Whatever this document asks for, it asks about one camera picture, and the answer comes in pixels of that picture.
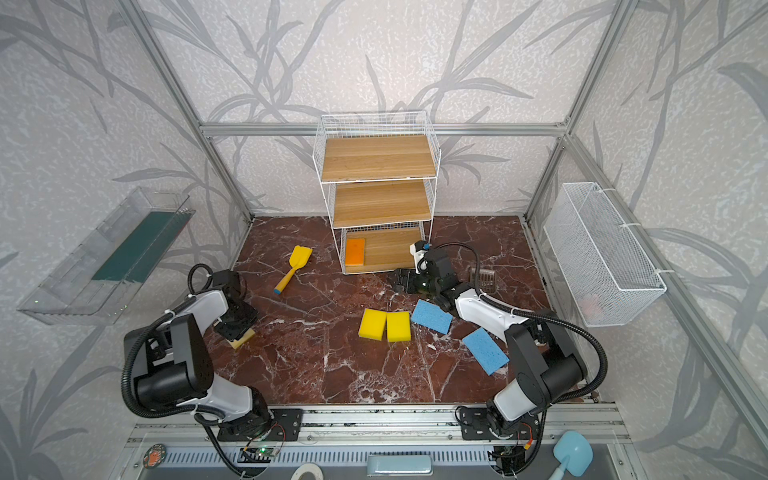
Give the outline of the yellow foam sponge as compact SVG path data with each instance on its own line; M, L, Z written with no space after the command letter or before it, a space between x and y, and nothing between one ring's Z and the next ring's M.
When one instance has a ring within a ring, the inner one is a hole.
M358 330L358 336L364 339L380 341L387 323L387 313L380 310L364 310Z
M410 341L412 338L410 314L407 311L388 312L386 331L387 341L390 343Z

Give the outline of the beige orange scrub sponge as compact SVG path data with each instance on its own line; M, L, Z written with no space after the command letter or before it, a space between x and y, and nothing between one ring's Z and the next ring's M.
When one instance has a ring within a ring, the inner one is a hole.
M344 265L346 267L358 267L365 264L364 238L348 238L345 244Z

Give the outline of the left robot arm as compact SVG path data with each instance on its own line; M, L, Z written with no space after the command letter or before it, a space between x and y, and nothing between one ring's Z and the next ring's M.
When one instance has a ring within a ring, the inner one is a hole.
M142 418L190 413L226 435L258 436L273 424L266 401L258 390L218 376L204 340L212 330L238 349L255 335L257 310L245 301L245 281L198 263L187 287L181 304L125 335L124 404Z

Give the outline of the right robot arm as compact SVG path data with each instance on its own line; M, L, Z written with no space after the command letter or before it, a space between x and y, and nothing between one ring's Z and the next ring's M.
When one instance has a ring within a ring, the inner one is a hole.
M418 295L433 305L490 334L490 344L501 340L514 379L486 403L485 427L497 438L508 438L522 423L541 420L554 404L595 391L607 377L608 357L597 338L586 329L551 312L513 307L484 292L479 277L462 281L447 249L466 248L480 263L475 249L461 242L432 245L418 240L409 246L412 268L398 268L390 276L396 291Z

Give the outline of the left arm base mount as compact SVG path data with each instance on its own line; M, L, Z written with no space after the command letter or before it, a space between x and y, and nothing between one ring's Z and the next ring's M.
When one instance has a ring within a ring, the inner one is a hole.
M266 417L249 414L224 422L217 439L221 442L244 442L262 439L275 442L298 440L304 411L300 408L270 409Z

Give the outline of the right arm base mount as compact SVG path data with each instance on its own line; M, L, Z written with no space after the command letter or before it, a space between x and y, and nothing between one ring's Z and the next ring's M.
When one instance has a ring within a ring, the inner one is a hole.
M457 406L454 417L463 440L532 442L541 432L540 420L530 414L524 414L517 420L506 420L487 407Z

